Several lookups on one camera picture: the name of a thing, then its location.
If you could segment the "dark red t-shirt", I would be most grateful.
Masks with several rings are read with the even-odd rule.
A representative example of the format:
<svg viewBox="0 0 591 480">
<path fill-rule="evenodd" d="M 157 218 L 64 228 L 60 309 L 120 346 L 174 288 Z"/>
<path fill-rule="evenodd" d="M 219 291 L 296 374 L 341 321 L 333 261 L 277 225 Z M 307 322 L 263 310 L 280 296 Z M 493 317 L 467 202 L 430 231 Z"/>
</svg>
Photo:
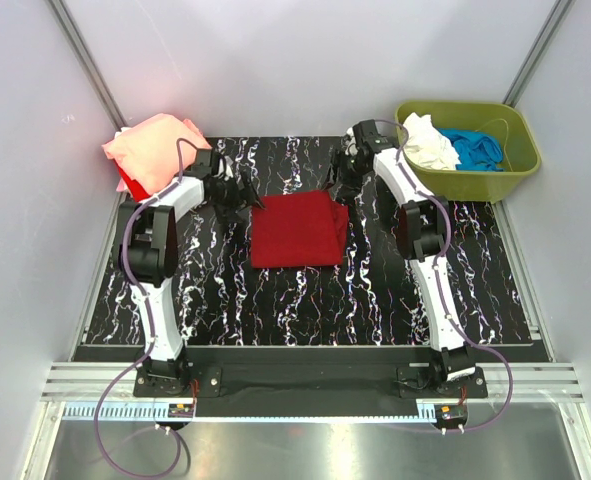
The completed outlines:
<svg viewBox="0 0 591 480">
<path fill-rule="evenodd" d="M 256 269 L 343 263 L 349 209 L 315 190 L 262 198 L 251 213 L 250 259 Z"/>
</svg>

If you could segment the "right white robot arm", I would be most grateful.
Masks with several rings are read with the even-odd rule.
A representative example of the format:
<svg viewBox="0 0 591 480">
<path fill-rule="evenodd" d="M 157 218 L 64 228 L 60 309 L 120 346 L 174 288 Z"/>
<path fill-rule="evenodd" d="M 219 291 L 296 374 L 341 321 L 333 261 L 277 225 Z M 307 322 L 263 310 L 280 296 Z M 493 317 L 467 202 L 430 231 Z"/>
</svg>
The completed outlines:
<svg viewBox="0 0 591 480">
<path fill-rule="evenodd" d="M 430 359 L 425 382 L 417 388 L 451 396 L 475 373 L 476 364 L 448 278 L 449 202 L 430 191 L 410 166 L 404 153 L 406 128 L 393 124 L 401 135 L 397 144 L 379 132 L 379 123 L 363 120 L 346 131 L 342 146 L 332 154 L 324 187 L 360 189 L 363 178 L 373 173 L 393 194 L 399 207 L 397 248 L 417 281 L 429 322 Z"/>
</svg>

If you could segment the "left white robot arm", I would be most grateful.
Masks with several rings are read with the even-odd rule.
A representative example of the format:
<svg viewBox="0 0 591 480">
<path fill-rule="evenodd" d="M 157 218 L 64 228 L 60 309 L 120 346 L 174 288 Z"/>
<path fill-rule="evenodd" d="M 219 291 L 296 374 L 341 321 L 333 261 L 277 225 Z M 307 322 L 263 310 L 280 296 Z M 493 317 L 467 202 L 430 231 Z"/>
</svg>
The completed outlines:
<svg viewBox="0 0 591 480">
<path fill-rule="evenodd" d="M 178 396 L 191 385 L 172 279 L 179 265 L 177 223 L 203 205 L 212 205 L 226 224 L 238 222 L 238 212 L 247 207 L 264 206 L 246 169 L 205 149 L 199 149 L 195 162 L 160 192 L 119 206 L 112 255 L 129 283 L 143 326 L 143 353 L 135 363 L 138 388 Z"/>
</svg>

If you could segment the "crumpled white t-shirt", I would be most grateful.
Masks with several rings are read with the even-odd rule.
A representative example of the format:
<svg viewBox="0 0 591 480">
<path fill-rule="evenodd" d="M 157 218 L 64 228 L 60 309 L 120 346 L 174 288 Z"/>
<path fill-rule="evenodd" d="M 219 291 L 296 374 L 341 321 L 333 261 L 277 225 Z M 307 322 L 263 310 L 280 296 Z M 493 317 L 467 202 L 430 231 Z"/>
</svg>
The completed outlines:
<svg viewBox="0 0 591 480">
<path fill-rule="evenodd" d="M 456 170 L 459 154 L 451 141 L 433 126 L 430 114 L 413 112 L 403 127 L 408 136 L 403 151 L 410 162 L 425 169 Z"/>
</svg>

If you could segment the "folded red t-shirt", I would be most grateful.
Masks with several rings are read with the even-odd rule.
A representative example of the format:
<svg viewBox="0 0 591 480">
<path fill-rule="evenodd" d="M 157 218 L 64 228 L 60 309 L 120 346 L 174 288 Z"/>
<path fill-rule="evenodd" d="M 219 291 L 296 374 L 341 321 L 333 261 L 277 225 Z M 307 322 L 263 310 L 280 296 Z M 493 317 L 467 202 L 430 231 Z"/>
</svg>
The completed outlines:
<svg viewBox="0 0 591 480">
<path fill-rule="evenodd" d="M 150 197 L 150 194 L 140 185 L 140 183 L 130 178 L 119 165 L 116 166 L 119 173 L 119 183 L 117 191 L 120 193 L 128 193 L 130 197 L 136 202 L 142 202 Z"/>
</svg>

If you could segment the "olive green plastic bin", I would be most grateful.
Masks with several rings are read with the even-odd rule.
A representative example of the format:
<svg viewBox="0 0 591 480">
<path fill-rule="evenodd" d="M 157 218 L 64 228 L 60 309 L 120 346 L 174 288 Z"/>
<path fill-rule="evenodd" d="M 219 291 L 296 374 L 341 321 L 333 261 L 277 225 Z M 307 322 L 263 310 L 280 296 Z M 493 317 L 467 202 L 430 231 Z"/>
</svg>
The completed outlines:
<svg viewBox="0 0 591 480">
<path fill-rule="evenodd" d="M 436 170 L 412 165 L 418 179 L 437 195 L 455 201 L 496 203 L 541 166 L 539 151 L 524 117 L 508 105 L 412 100 L 397 108 L 395 118 L 403 122 L 412 113 L 429 114 L 437 128 L 487 134 L 500 146 L 499 172 Z"/>
</svg>

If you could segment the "crumpled blue t-shirt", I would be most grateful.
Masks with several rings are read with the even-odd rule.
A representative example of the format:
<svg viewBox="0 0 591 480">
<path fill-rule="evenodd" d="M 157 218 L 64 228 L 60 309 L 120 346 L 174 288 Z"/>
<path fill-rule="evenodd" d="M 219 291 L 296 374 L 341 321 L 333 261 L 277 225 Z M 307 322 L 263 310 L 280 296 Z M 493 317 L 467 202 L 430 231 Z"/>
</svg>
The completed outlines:
<svg viewBox="0 0 591 480">
<path fill-rule="evenodd" d="M 458 154 L 457 171 L 500 172 L 504 154 L 499 142 L 479 131 L 439 129 Z"/>
</svg>

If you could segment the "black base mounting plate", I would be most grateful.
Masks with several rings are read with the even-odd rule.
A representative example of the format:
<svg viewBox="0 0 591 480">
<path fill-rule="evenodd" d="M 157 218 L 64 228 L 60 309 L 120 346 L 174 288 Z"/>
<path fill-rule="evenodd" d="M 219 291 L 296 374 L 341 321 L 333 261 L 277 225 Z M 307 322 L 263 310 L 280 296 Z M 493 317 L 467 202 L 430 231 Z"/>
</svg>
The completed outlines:
<svg viewBox="0 0 591 480">
<path fill-rule="evenodd" d="M 134 394 L 195 400 L 200 419 L 414 416 L 422 401 L 485 399 L 481 368 L 443 381 L 427 347 L 191 347 L 179 379 L 140 373 Z"/>
</svg>

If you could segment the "left aluminium frame post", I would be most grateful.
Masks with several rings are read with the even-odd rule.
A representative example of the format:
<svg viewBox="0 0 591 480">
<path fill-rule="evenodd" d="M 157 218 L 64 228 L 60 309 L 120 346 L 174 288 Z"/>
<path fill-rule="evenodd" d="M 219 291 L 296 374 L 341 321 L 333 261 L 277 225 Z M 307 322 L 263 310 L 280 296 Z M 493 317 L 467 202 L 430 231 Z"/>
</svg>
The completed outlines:
<svg viewBox="0 0 591 480">
<path fill-rule="evenodd" d="M 45 4 L 53 15 L 112 125 L 116 130 L 126 127 L 127 121 L 102 75 L 67 3 L 62 0 L 46 0 Z"/>
</svg>

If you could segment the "aluminium frame post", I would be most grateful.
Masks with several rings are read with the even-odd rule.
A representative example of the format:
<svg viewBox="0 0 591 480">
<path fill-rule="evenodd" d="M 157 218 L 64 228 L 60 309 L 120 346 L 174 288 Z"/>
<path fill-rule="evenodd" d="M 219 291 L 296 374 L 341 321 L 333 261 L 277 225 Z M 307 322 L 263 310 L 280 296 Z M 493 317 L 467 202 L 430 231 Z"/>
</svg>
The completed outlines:
<svg viewBox="0 0 591 480">
<path fill-rule="evenodd" d="M 53 15 L 112 125 L 116 130 L 126 127 L 127 121 L 102 75 L 67 3 L 62 0 L 46 0 L 45 4 Z"/>
<path fill-rule="evenodd" d="M 539 29 L 526 57 L 515 75 L 503 103 L 515 108 L 544 59 L 555 36 L 575 5 L 575 0 L 556 0 Z"/>
</svg>

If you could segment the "right aluminium frame post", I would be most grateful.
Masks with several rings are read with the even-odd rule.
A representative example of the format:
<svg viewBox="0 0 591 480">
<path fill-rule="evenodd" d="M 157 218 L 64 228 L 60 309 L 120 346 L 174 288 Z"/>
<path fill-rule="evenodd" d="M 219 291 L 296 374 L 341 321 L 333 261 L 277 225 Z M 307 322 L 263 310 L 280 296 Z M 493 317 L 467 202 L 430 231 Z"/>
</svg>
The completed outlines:
<svg viewBox="0 0 591 480">
<path fill-rule="evenodd" d="M 555 36 L 575 5 L 575 0 L 556 0 L 539 29 L 526 57 L 515 75 L 503 103 L 515 108 L 544 59 Z"/>
</svg>

